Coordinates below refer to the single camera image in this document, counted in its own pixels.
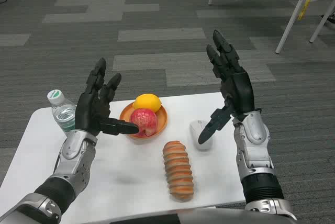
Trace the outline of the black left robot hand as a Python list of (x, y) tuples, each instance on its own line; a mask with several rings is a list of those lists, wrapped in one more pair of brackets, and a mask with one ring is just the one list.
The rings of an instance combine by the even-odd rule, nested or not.
[(110, 102), (115, 97), (121, 74), (115, 74), (107, 83), (104, 77), (106, 60), (100, 58), (91, 70), (86, 89), (80, 95), (75, 112), (75, 128), (98, 136), (100, 132), (117, 136), (119, 134), (133, 135), (139, 132), (139, 127), (124, 120), (110, 118)]

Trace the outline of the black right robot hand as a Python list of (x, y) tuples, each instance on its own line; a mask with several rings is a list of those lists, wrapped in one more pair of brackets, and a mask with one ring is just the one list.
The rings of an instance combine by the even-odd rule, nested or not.
[(239, 64), (239, 56), (223, 35), (213, 32), (212, 45), (206, 47), (207, 56), (213, 65), (215, 77), (221, 80), (221, 94), (224, 107), (216, 109), (209, 123), (198, 137), (198, 143), (203, 144), (216, 132), (220, 131), (230, 120), (231, 116), (244, 118), (244, 114), (255, 110), (254, 93), (247, 71)]

